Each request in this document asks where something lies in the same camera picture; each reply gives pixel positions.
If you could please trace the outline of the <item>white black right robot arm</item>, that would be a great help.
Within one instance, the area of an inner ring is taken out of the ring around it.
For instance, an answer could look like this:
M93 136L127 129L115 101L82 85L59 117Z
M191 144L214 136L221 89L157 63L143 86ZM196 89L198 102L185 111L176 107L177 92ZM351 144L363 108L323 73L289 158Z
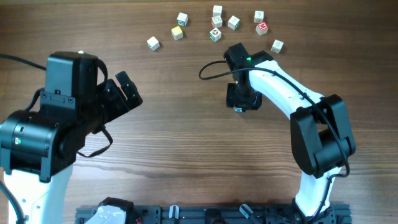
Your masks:
M319 220L330 206L334 180L349 175L348 158L356 150L344 101L306 88L265 51L251 55L238 43L223 57L234 79L227 107L238 113L258 110L266 97L288 117L292 154L302 170L294 204L305 222Z

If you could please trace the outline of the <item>blue bottom tower block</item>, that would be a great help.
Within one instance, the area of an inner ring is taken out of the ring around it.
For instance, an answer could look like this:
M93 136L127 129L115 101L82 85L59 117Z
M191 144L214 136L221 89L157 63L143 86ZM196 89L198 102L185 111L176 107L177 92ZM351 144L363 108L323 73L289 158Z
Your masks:
M242 108L234 108L234 112L243 113L243 109Z

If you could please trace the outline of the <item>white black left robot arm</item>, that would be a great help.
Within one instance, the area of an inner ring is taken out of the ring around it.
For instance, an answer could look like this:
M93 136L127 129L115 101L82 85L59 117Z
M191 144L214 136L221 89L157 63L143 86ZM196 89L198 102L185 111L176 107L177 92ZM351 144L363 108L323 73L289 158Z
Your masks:
M97 56L55 52L44 70L45 85L32 105L1 123L9 223L61 223L73 163L87 135L105 133L107 123L142 104L126 72L98 81L108 70Z

